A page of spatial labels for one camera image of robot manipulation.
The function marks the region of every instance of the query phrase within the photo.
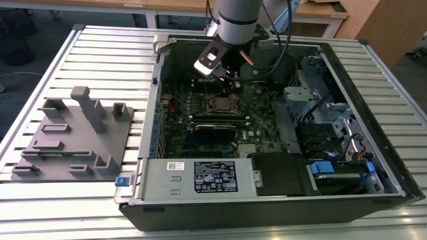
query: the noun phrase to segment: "wire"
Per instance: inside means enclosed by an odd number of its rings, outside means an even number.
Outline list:
[[[23,72],[11,72],[11,73],[7,73],[7,74],[2,75],[0,78],[7,77],[7,76],[11,76],[11,75],[38,75],[39,77],[43,77],[43,75],[39,74],[39,73],[37,73],[37,72],[26,72],[26,71],[23,71]]]
[[[277,36],[277,38],[278,38],[279,50],[282,51],[282,41],[281,41],[279,32],[278,32],[278,29],[277,29],[277,25],[275,25],[275,23],[274,23],[274,20],[273,20],[273,18],[270,17],[270,14],[269,14],[269,11],[267,11],[267,8],[266,8],[266,5],[265,5],[265,1],[262,2],[262,9],[263,9],[265,12],[266,12],[266,15],[267,15],[270,24],[271,24],[271,26],[273,26],[274,33],[275,33],[275,36]],[[269,70],[269,69],[273,69],[274,67],[275,67],[275,65],[271,65],[271,66],[257,66],[257,65],[254,65],[254,66],[253,66],[253,68],[255,68],[255,69],[258,69],[258,70]]]
[[[194,17],[191,17],[190,18],[190,20],[189,20],[189,22],[187,22],[187,24],[186,24],[186,26],[190,24],[190,22],[194,20]]]
[[[26,101],[7,101],[7,100],[2,100],[0,99],[0,103],[5,103],[5,104],[25,104]]]
[[[209,14],[211,15],[213,21],[221,24],[221,21],[214,17],[210,0],[206,0],[206,17],[209,17]]]
[[[291,41],[291,32],[293,32],[293,7],[291,7],[291,0],[286,0],[287,1],[287,6],[289,6],[289,14],[287,14],[287,21],[289,21],[289,26],[287,26],[287,37],[286,37],[286,44],[285,44],[285,48],[283,48],[283,51],[282,51],[282,54],[278,58],[278,61],[275,62],[274,64],[274,67],[271,68],[270,72],[266,73],[265,76],[259,76],[259,77],[255,77],[255,78],[250,78],[250,79],[245,79],[245,78],[235,78],[235,77],[229,77],[227,79],[231,80],[231,81],[238,81],[238,82],[254,82],[254,81],[259,81],[265,78],[267,78],[273,73],[274,71],[277,70],[278,66],[279,66],[279,63],[286,55],[286,52],[289,50],[289,46],[290,46],[290,41]]]
[[[368,153],[369,149],[368,146],[362,143],[362,141],[360,141],[361,146],[364,147],[362,151],[360,152],[360,154],[356,156],[356,159],[358,161],[361,161],[362,156]]]
[[[349,139],[349,141],[348,141],[348,143],[346,143],[346,146],[345,146],[345,148],[342,149],[340,161],[345,161],[345,160],[346,160],[346,153],[348,153],[348,150],[349,150],[349,147],[350,147],[350,143],[353,142],[353,139],[354,139],[356,137],[358,137],[360,135],[361,135],[360,133],[354,133],[354,134],[350,136],[350,139]]]
[[[329,99],[330,96],[332,96],[332,92],[329,92],[321,98],[321,100],[317,102],[317,104],[313,106],[313,108],[309,110],[309,112],[306,113],[305,117],[302,118],[302,122],[306,122],[306,119],[309,118],[310,114],[314,113],[314,111],[321,107],[321,105],[326,102],[326,100]]]
[[[294,142],[294,143],[301,143],[299,141],[297,141],[297,140],[293,140],[291,138],[289,138],[287,136],[283,136],[287,140],[290,140],[291,142]]]

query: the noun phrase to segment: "metal bracket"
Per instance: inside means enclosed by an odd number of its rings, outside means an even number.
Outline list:
[[[159,54],[163,52],[163,47],[170,44],[170,35],[169,34],[157,34],[153,40],[153,49],[154,53]]]
[[[302,86],[289,86],[285,88],[285,95],[293,101],[311,101],[315,99],[311,90]]]
[[[255,182],[255,187],[259,189],[262,188],[263,185],[263,178],[262,178],[262,172],[261,170],[254,170],[254,182]]]

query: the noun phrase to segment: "black cable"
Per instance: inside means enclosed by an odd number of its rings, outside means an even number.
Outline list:
[[[360,133],[354,133],[352,136],[350,136],[350,139],[346,143],[346,146],[345,148],[342,149],[342,153],[341,153],[341,158],[340,158],[340,161],[345,161],[346,160],[346,153],[348,153],[348,150],[349,150],[349,147],[350,147],[350,143],[353,142],[353,139],[356,137],[358,137],[361,134]]]
[[[305,117],[302,118],[302,122],[306,122],[306,119],[309,118],[310,114],[314,113],[314,111],[321,107],[321,105],[326,102],[326,100],[329,99],[330,96],[332,96],[332,92],[329,92],[321,98],[321,100],[317,102],[317,104],[313,106],[313,108],[309,110],[309,112],[306,113]]]
[[[269,21],[270,21],[270,24],[273,26],[273,29],[274,29],[274,33],[275,33],[275,36],[278,38],[278,43],[279,43],[279,50],[282,51],[282,41],[281,41],[281,36],[279,36],[279,32],[278,32],[278,29],[277,29],[277,26],[275,26],[275,23],[274,23],[274,20],[273,18],[270,17],[270,14],[269,14],[269,11],[267,11],[267,8],[266,8],[266,5],[265,5],[265,1],[262,2],[262,8],[266,12],[266,15],[267,15],[267,18],[269,18]],[[254,65],[253,68],[258,69],[258,70],[270,70],[275,67],[275,65],[271,65],[271,66],[257,66]]]
[[[291,32],[293,32],[293,7],[291,7],[291,0],[286,0],[287,1],[287,6],[289,6],[289,15],[287,15],[287,21],[289,21],[289,26],[287,26],[287,38],[286,38],[286,44],[285,44],[285,48],[283,48],[283,51],[282,51],[282,54],[278,58],[278,61],[275,62],[274,64],[274,67],[273,69],[270,70],[270,72],[265,75],[265,76],[259,76],[259,77],[255,77],[255,78],[250,78],[250,79],[245,79],[245,78],[235,78],[235,77],[229,77],[227,79],[231,80],[231,81],[238,81],[238,82],[254,82],[254,81],[259,81],[265,78],[267,78],[273,73],[274,71],[277,70],[278,68],[278,65],[283,59],[283,56],[286,55],[286,52],[289,50],[289,46],[290,46],[290,41],[291,41]]]
[[[214,17],[210,0],[206,0],[206,10],[209,11],[209,14],[211,15],[213,21],[217,24],[221,24],[221,21]]]

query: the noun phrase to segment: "white label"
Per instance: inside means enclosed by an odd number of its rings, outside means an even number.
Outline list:
[[[185,163],[183,162],[169,162],[166,169],[167,170],[185,170]]]
[[[345,19],[345,18],[348,18],[348,17],[346,17],[346,16],[333,15],[332,18],[334,18],[334,19]]]
[[[126,7],[142,8],[143,5],[141,4],[125,4]]]

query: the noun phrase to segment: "aluminum extrusion table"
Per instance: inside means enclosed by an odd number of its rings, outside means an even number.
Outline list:
[[[103,106],[118,100],[134,107],[122,172],[137,169],[158,33],[199,31],[86,26],[73,30],[45,77],[0,144],[0,239],[413,239],[427,236],[427,200],[377,212],[350,223],[141,232],[115,204],[114,182],[10,183],[11,170],[33,139],[45,113],[45,98],[70,99],[74,86],[89,86]],[[398,154],[427,195],[427,116],[369,45],[357,40],[293,37],[333,46]],[[126,188],[123,197],[131,195]]]

